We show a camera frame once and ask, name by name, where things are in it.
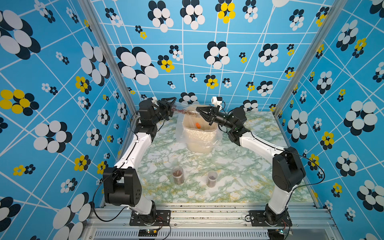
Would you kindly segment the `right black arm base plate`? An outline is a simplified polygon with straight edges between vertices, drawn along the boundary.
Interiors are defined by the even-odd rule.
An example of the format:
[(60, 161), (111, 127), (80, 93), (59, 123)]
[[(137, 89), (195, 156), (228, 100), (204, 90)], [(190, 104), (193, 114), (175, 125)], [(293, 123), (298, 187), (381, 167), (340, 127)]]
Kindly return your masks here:
[(279, 215), (271, 211), (253, 210), (248, 215), (253, 227), (287, 228), (293, 225), (287, 210)]

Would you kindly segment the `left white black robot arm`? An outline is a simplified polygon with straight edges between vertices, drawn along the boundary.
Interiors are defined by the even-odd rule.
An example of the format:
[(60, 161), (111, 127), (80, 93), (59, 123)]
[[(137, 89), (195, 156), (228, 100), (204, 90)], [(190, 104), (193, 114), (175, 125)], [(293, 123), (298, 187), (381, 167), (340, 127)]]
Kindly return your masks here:
[(140, 102), (139, 117), (130, 130), (132, 141), (120, 160), (105, 168), (100, 187), (104, 188), (107, 204), (129, 208), (136, 215), (156, 221), (156, 204), (143, 196), (137, 169), (144, 154), (152, 144), (157, 132), (157, 123), (168, 121), (173, 116), (177, 98), (151, 98)]

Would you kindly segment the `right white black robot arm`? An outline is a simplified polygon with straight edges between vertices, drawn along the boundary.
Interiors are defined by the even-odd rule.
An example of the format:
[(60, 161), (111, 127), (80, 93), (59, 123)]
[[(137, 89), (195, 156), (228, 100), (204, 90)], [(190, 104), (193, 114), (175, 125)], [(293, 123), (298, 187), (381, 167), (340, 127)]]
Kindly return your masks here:
[(303, 156), (293, 147), (283, 148), (255, 136), (245, 127), (247, 117), (242, 108), (235, 108), (229, 114), (220, 112), (219, 106), (197, 107), (196, 111), (209, 125), (226, 127), (232, 143), (251, 150), (272, 165), (274, 191), (260, 219), (269, 226), (278, 225), (289, 216), (288, 203), (306, 176)]

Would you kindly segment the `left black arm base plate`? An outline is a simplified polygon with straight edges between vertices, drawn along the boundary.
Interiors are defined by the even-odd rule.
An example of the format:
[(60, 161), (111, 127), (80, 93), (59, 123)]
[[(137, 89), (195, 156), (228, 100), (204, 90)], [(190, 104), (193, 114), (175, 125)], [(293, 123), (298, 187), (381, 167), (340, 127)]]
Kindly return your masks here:
[(130, 226), (133, 227), (161, 227), (169, 226), (171, 220), (171, 211), (156, 210), (156, 213), (150, 215), (140, 215), (136, 212), (131, 213)]

